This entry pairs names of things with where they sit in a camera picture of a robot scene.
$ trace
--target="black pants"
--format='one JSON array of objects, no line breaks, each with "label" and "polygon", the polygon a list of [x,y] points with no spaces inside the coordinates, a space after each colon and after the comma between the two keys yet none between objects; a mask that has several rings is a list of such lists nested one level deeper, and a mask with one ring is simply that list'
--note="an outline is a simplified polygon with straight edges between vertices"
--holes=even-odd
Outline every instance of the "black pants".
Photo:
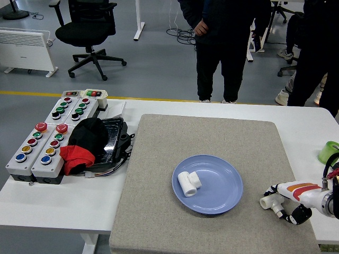
[{"label": "black pants", "polygon": [[335,47],[324,45],[303,48],[297,63],[297,72],[288,106],[304,106],[307,99],[327,73],[327,81],[319,101],[319,106],[326,108],[335,117],[339,110],[339,54]]},{"label": "black pants", "polygon": [[213,74],[221,62],[221,74],[224,77],[224,99],[233,102],[243,80],[246,61],[247,40],[237,44],[207,45],[196,42],[199,100],[211,99]]},{"label": "black pants", "polygon": [[286,51],[287,53],[293,52],[293,47],[295,46],[295,37],[296,31],[298,28],[298,22],[304,14],[302,12],[297,12],[288,21],[287,30],[286,30]]}]

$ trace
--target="red cloth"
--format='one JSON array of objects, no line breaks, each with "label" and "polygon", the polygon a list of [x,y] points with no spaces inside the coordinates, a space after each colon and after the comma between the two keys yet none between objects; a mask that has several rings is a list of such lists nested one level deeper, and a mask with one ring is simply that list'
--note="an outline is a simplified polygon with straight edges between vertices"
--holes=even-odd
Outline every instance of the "red cloth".
[{"label": "red cloth", "polygon": [[60,147],[60,156],[64,159],[64,171],[68,176],[72,168],[80,164],[86,164],[86,168],[94,164],[95,157],[88,150],[79,146]]}]

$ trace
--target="black jacket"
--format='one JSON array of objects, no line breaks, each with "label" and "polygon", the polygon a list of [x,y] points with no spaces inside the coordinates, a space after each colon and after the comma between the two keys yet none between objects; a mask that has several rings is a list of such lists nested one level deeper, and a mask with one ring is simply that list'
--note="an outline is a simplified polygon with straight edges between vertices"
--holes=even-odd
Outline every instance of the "black jacket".
[{"label": "black jacket", "polygon": [[271,18],[270,0],[178,0],[184,18],[195,28],[203,18],[208,33],[195,36],[205,44],[248,41],[249,28],[255,20],[255,32],[262,36]]},{"label": "black jacket", "polygon": [[296,31],[298,47],[335,49],[339,41],[338,10],[339,0],[305,0],[304,15]]}]

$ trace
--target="gray floor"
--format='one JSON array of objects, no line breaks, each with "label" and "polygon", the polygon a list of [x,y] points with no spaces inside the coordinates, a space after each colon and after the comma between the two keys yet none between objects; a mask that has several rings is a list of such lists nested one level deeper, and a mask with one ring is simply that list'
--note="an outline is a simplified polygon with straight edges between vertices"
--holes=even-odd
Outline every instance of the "gray floor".
[{"label": "gray floor", "polygon": [[[96,50],[106,48],[109,56],[122,57],[127,62],[123,67],[119,62],[101,62],[108,81],[103,81],[95,66],[88,64],[75,71],[71,79],[67,70],[74,65],[72,54],[84,53],[84,49],[66,45],[59,40],[53,42],[50,52],[59,70],[46,78],[45,71],[14,69],[4,74],[5,66],[0,66],[0,188],[9,175],[6,163],[31,131],[32,126],[44,120],[59,97],[8,95],[4,91],[61,94],[65,90],[97,88],[104,89],[110,96],[133,98],[157,98],[197,101],[195,52],[192,46],[177,42],[176,37],[166,34],[166,30],[188,29],[176,0],[141,0],[141,19],[146,23],[139,41],[134,41],[136,33],[136,11],[134,1],[117,0],[115,21],[117,33],[109,37]],[[27,17],[17,21],[0,18],[0,27],[47,30],[51,38],[59,23],[53,9],[44,0],[18,0],[20,9],[39,12],[43,20]],[[60,5],[65,22],[69,21],[67,1]],[[289,3],[288,8],[301,11],[302,5]],[[273,31],[265,45],[264,53],[255,53],[254,62],[247,62],[244,79],[239,92],[239,103],[276,105],[274,98],[285,86],[293,72],[277,77],[280,67],[286,62],[276,55],[284,47],[272,42],[285,42],[286,27],[277,15]],[[214,78],[212,101],[220,102],[223,81],[220,68]],[[315,106],[314,95],[306,106]],[[95,253],[108,254],[108,235],[101,235]],[[0,253],[81,253],[83,240],[78,234],[40,230],[0,229]]]}]

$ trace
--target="table leg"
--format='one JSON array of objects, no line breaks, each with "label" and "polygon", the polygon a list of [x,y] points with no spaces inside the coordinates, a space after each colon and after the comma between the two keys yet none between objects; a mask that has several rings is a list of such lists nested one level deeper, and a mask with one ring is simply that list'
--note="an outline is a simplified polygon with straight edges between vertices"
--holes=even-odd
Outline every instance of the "table leg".
[{"label": "table leg", "polygon": [[80,234],[85,241],[83,254],[94,254],[98,234]]},{"label": "table leg", "polygon": [[136,11],[137,11],[137,26],[138,30],[134,36],[134,40],[138,41],[142,30],[144,29],[145,23],[140,21],[140,0],[136,0]]}]

